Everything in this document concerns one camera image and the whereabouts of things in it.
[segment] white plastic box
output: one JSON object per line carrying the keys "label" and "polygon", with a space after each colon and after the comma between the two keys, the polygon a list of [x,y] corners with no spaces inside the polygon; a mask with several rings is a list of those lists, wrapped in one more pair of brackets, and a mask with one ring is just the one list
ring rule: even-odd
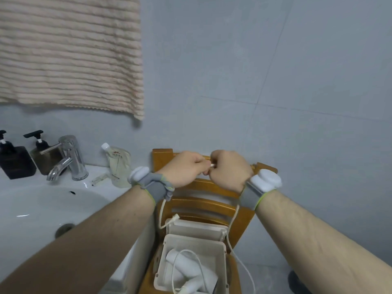
{"label": "white plastic box", "polygon": [[[155,289],[172,291],[173,266],[166,261],[166,255],[174,248],[178,252],[184,249],[194,251],[200,262],[218,275],[214,294],[229,294],[226,273],[226,245],[223,243],[227,234],[226,226],[179,219],[166,227],[166,233],[158,272],[154,278]],[[191,254],[185,252],[184,255],[194,259]],[[180,272],[174,271],[175,288],[181,288],[186,281]]]}

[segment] sink drain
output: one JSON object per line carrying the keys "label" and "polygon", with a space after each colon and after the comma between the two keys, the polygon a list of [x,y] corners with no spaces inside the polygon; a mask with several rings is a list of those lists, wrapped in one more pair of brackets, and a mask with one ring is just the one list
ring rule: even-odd
{"label": "sink drain", "polygon": [[59,238],[61,235],[70,231],[73,227],[75,227],[75,224],[69,223],[69,224],[62,225],[59,229],[57,229],[56,234],[55,234],[55,238]]}

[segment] floor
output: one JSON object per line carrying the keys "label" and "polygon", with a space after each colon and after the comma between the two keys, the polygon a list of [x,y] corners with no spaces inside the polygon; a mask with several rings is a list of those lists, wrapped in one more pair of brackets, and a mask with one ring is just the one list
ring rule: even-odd
{"label": "floor", "polygon": [[[245,264],[251,273],[256,294],[292,294],[288,287],[287,275],[289,270],[255,264]],[[252,283],[245,269],[238,264],[239,279],[243,294],[252,294]]]}

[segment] striped towel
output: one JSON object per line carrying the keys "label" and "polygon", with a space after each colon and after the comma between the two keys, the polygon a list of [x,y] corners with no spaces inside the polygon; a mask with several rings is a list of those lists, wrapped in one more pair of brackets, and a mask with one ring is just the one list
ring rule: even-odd
{"label": "striped towel", "polygon": [[143,119],[139,0],[0,0],[0,102]]}

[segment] faucet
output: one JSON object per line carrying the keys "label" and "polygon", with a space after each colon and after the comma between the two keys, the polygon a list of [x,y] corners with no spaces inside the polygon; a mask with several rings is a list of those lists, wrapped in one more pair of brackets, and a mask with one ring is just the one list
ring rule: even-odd
{"label": "faucet", "polygon": [[71,170],[73,180],[85,179],[89,175],[89,173],[87,172],[83,162],[83,158],[81,157],[81,152],[76,137],[73,135],[61,136],[58,139],[58,142],[59,143],[40,151],[40,154],[45,154],[55,148],[60,147],[60,152],[63,155],[63,159],[53,167],[53,169],[46,177],[46,180],[57,180],[59,174],[66,167],[69,167],[69,169]]}

